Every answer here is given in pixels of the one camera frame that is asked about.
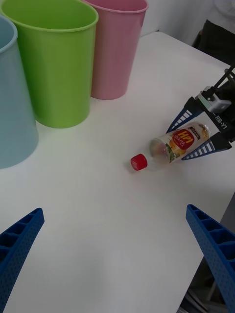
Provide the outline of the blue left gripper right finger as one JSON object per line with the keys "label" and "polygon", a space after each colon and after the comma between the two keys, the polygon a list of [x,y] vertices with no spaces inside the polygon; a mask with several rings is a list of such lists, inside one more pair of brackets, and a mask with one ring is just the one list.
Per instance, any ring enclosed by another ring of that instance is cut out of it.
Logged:
{"label": "blue left gripper right finger", "polygon": [[186,220],[200,246],[230,313],[235,311],[235,235],[196,206]]}

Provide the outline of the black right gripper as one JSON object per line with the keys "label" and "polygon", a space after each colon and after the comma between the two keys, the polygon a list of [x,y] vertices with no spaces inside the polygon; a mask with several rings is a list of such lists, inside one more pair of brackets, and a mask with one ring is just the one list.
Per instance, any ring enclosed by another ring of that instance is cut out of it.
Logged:
{"label": "black right gripper", "polygon": [[231,142],[235,141],[235,101],[218,98],[208,101],[204,97],[191,97],[170,124],[166,133],[179,129],[204,111],[220,132],[183,157],[182,161],[228,150],[232,147]]}

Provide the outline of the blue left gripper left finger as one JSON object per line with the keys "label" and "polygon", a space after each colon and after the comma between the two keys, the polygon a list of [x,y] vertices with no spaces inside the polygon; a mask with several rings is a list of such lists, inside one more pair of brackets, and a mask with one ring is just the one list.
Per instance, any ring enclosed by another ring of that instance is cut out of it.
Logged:
{"label": "blue left gripper left finger", "polygon": [[43,210],[36,208],[0,235],[0,312],[24,265],[28,253],[45,222]]}

